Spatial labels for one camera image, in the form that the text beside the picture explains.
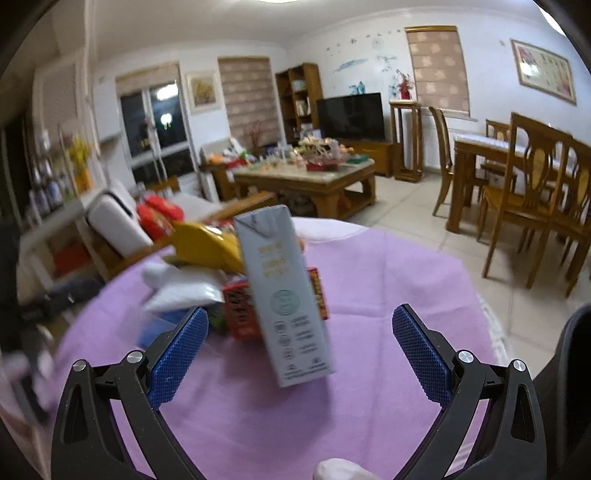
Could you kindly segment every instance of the red box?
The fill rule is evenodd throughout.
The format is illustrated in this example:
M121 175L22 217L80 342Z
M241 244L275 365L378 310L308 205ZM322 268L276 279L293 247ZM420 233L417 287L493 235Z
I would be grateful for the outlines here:
M328 320L329 313L326 308L324 294L322 293L318 269L308 267L308 274L310 275L312 289L314 290L316 302L320 310L320 318ZM230 330L230 335L238 340L262 339L248 282L241 281L226 285L223 288L223 296L226 302L226 325Z

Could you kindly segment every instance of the ceiling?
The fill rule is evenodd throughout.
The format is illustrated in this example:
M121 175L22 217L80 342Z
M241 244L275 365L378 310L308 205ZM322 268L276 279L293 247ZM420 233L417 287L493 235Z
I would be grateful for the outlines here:
M544 21L533 0L93 0L96 58L162 43L258 40L289 45L332 23L405 7L494 8Z
M37 66L90 40L104 61L164 43L255 40L289 46L299 37L362 15L397 8L491 9L490 0L60 0L30 32L0 78L0 125L26 107ZM495 10L545 22L533 0L495 0ZM90 23L85 23L85 12Z

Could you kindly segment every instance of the window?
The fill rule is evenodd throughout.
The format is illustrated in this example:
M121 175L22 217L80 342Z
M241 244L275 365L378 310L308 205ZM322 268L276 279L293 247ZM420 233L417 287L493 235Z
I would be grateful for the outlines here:
M281 138L271 63L265 57L218 59L230 133L245 148Z
M195 170L184 118L178 64L116 80L135 181L159 183Z
M456 27L407 27L417 99L423 106L470 115L466 65Z

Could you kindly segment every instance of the wooden bookshelf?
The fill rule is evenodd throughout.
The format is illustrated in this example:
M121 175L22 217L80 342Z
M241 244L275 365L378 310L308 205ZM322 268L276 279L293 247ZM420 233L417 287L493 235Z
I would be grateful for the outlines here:
M298 140L294 135L294 129L299 133L302 124L312 124L313 128L319 128L320 122L316 102L323 96L318 65L304 63L284 72L276 73L275 81L277 82L277 92L287 142L292 143ZM294 90L297 83L301 85L297 90Z

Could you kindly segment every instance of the framed painting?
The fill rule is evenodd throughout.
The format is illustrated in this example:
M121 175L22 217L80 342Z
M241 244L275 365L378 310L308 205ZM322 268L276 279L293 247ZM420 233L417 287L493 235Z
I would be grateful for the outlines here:
M577 104L573 73L567 59L518 40L511 40L511 43L520 84Z
M217 86L216 72L191 72L186 74L187 99L191 113L201 113L222 106Z

